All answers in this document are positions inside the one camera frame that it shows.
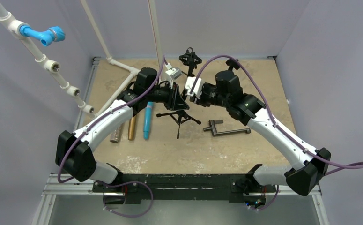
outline blue pipe fitting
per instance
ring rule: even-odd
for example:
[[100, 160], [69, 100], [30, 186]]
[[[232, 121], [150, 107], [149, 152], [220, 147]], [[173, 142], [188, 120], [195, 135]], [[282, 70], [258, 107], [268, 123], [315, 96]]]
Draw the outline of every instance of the blue pipe fitting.
[[39, 40], [43, 46], [49, 46], [53, 41], [59, 42], [66, 39], [66, 34], [60, 27], [51, 27], [46, 31], [36, 31], [24, 25], [20, 27], [20, 34]]

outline black tripod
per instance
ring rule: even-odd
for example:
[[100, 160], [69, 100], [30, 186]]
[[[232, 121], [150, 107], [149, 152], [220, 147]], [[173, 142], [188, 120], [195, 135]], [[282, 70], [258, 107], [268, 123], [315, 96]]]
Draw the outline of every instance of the black tripod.
[[180, 125], [183, 124], [184, 122], [192, 120], [199, 125], [202, 123], [199, 120], [195, 119], [194, 117], [188, 115], [184, 110], [168, 112], [168, 113], [158, 113], [156, 115], [156, 117], [161, 117], [161, 116], [170, 116], [177, 123], [177, 125], [178, 125], [177, 139], [180, 137]]

